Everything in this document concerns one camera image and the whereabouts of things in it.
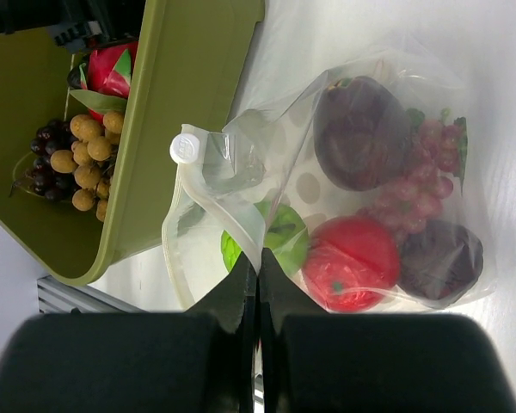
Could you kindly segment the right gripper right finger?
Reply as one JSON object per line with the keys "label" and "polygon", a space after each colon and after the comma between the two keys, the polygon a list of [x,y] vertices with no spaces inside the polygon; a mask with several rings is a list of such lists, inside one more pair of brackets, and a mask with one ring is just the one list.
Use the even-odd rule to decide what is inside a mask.
{"label": "right gripper right finger", "polygon": [[268,412],[516,412],[498,354],[453,314],[334,314],[282,272],[258,274]]}

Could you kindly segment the olive green plastic bin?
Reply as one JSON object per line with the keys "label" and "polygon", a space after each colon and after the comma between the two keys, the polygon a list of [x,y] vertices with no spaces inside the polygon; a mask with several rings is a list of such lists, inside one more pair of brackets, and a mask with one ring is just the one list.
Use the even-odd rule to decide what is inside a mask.
{"label": "olive green plastic bin", "polygon": [[184,123],[226,124],[262,1],[149,1],[126,126],[104,221],[11,184],[50,119],[80,109],[67,95],[71,56],[42,28],[0,34],[0,225],[62,282],[81,286],[161,239],[175,183],[169,156]]}

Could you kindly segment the dark purple mangosteen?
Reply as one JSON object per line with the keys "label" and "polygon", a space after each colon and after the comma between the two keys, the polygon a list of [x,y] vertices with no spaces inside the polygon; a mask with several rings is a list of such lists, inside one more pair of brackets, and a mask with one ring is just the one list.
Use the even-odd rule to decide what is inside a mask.
{"label": "dark purple mangosteen", "polygon": [[483,245],[466,227],[433,219],[423,232],[408,236],[400,261],[398,286],[423,305],[443,309],[477,283],[483,270]]}

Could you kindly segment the red grape bunch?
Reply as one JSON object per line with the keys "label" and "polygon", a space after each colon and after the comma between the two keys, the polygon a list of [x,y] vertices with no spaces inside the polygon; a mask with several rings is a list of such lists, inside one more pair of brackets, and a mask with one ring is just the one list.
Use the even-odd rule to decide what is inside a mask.
{"label": "red grape bunch", "polygon": [[406,111],[411,120],[413,150],[403,173],[384,184],[370,206],[359,216],[383,225],[398,244],[426,229],[442,215],[444,200],[464,185],[468,156],[467,120],[454,118],[442,108],[435,118],[417,108]]}

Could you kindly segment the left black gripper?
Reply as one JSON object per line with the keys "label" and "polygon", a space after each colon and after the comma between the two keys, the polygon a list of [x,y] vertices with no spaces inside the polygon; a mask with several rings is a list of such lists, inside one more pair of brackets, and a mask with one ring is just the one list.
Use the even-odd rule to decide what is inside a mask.
{"label": "left black gripper", "polygon": [[0,34],[45,28],[59,47],[109,47],[139,37],[144,1],[0,1]]}

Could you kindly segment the red apple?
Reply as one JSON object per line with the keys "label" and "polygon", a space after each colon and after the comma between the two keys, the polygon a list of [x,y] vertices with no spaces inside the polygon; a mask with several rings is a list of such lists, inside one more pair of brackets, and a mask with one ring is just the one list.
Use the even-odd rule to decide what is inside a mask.
{"label": "red apple", "polygon": [[400,272],[398,248],[388,230],[357,215],[319,225],[302,267],[308,294],[335,312],[371,309],[395,286]]}

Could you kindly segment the clear zip top bag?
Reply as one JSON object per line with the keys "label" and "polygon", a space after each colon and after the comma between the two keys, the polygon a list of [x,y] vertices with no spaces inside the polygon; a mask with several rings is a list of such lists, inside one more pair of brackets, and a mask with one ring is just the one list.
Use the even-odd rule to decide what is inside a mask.
{"label": "clear zip top bag", "polygon": [[[287,96],[245,110],[220,131],[183,125],[170,146],[177,171],[172,204],[163,222],[163,251],[184,307],[197,303],[228,275],[220,250],[223,231],[240,246],[238,259],[245,256],[254,270],[261,270],[263,251],[271,251],[264,246],[265,237],[279,203],[298,213],[310,238],[322,223],[359,216],[360,208],[373,203],[383,185],[368,191],[335,186],[323,173],[314,149],[313,120],[322,92],[342,78],[360,76],[382,84],[405,112],[417,108],[435,118],[442,108],[449,108],[454,118],[467,117],[464,82],[418,40],[401,34],[379,41]],[[477,283],[446,308],[488,295],[496,277],[478,175],[465,169],[464,185],[454,182],[437,219],[462,225],[481,240],[483,270]],[[267,218],[255,207],[263,200],[271,201]],[[423,305],[397,282],[366,311],[443,309]]]}

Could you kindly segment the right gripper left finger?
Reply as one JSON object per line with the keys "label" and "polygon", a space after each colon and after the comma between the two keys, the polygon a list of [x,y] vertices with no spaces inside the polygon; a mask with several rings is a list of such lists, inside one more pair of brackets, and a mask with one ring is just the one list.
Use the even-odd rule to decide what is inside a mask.
{"label": "right gripper left finger", "polygon": [[241,256],[184,312],[33,317],[0,358],[0,412],[250,412],[256,287]]}

